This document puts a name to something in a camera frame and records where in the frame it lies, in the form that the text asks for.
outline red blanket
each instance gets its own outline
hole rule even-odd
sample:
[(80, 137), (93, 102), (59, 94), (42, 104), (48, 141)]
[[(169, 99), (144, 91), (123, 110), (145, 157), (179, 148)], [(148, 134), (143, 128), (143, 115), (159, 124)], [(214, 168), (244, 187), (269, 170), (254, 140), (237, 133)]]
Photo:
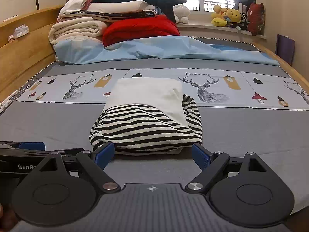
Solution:
[(179, 36), (176, 24), (164, 15), (155, 18), (125, 19), (114, 22), (103, 34), (104, 46), (119, 43), (126, 40), (154, 36)]

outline yellow plush toy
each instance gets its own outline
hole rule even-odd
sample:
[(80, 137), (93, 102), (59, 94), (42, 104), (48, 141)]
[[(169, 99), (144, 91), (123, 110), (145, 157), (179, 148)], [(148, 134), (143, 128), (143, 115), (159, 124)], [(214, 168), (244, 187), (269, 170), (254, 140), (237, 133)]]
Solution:
[(222, 15), (227, 11), (227, 8), (221, 8), (220, 5), (215, 5), (214, 6), (214, 12), (211, 13), (211, 18), (221, 18)]
[(228, 9), (223, 17), (226, 21), (228, 22), (241, 22), (241, 14), (238, 10), (236, 9)]
[(241, 14), (238, 10), (221, 8), (219, 5), (214, 6), (214, 12), (211, 14), (211, 18), (211, 23), (217, 27), (241, 22)]
[(222, 18), (216, 17), (216, 18), (212, 19), (211, 23), (212, 23), (214, 26), (217, 26), (217, 27), (224, 27), (224, 26), (227, 25), (228, 22), (225, 21), (225, 20), (222, 19)]

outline deer illustration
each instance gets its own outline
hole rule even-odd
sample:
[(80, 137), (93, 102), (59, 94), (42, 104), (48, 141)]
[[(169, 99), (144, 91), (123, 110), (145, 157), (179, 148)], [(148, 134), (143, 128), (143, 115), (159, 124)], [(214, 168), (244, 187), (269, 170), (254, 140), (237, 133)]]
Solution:
[[(284, 85), (286, 88), (289, 88), (290, 90), (293, 90), (294, 92), (296, 92), (298, 95), (302, 96), (304, 101), (309, 105), (309, 98), (305, 97), (305, 91), (297, 83), (291, 83), (287, 81), (284, 81), (284, 82), (287, 83), (287, 85)], [(296, 85), (299, 88), (299, 91), (291, 88), (289, 84)]]
[(82, 92), (75, 92), (75, 90), (77, 88), (80, 88), (81, 86), (85, 85), (85, 84), (89, 84), (95, 80), (92, 80), (92, 77), (90, 76), (90, 81), (86, 82), (86, 80), (82, 83), (82, 84), (79, 84), (79, 85), (75, 85), (75, 83), (77, 82), (77, 80), (79, 78), (84, 78), (82, 76), (79, 76), (77, 79), (74, 79), (73, 81), (70, 81), (70, 85), (71, 85), (71, 88), (70, 90), (62, 97), (62, 99), (66, 100), (66, 99), (75, 99), (75, 98), (78, 98), (82, 95)]
[(203, 85), (199, 85), (196, 82), (193, 82), (192, 79), (190, 81), (187, 81), (186, 78), (189, 75), (187, 75), (186, 77), (184, 77), (183, 79), (181, 79), (180, 77), (178, 77), (182, 82), (185, 83), (189, 83), (191, 84), (193, 87), (197, 87), (197, 95), (198, 98), (204, 102), (208, 102), (208, 103), (221, 103), (224, 101), (229, 100), (230, 98), (224, 94), (215, 94), (215, 93), (211, 93), (208, 92), (206, 89), (208, 87), (210, 87), (210, 85), (212, 84), (216, 84), (219, 82), (219, 79), (216, 81), (215, 79), (213, 79), (209, 74), (207, 76), (209, 76), (212, 81), (209, 82), (207, 79), (207, 83), (203, 84)]

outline red pillow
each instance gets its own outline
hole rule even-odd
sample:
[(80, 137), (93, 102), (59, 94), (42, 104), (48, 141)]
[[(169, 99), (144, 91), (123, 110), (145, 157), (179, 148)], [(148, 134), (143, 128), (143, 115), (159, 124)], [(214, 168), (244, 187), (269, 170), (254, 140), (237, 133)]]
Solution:
[(176, 24), (165, 15), (152, 18), (125, 19), (112, 23), (103, 34), (104, 46), (126, 40), (153, 36), (180, 36)]
[(252, 33), (252, 36), (258, 35), (265, 22), (265, 10), (263, 3), (254, 4), (252, 3), (248, 10), (248, 31)]

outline light blue blanket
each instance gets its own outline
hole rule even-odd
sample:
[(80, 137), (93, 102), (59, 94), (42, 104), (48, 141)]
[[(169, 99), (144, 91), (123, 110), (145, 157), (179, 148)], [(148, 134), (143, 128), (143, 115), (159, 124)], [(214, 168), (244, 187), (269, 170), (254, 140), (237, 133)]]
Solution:
[(103, 47), (87, 39), (59, 41), (54, 49), (59, 61), (89, 64), (113, 60), (153, 58), (193, 58), (238, 61), (279, 66), (279, 63), (258, 51), (226, 50), (187, 36), (159, 36), (124, 41)]

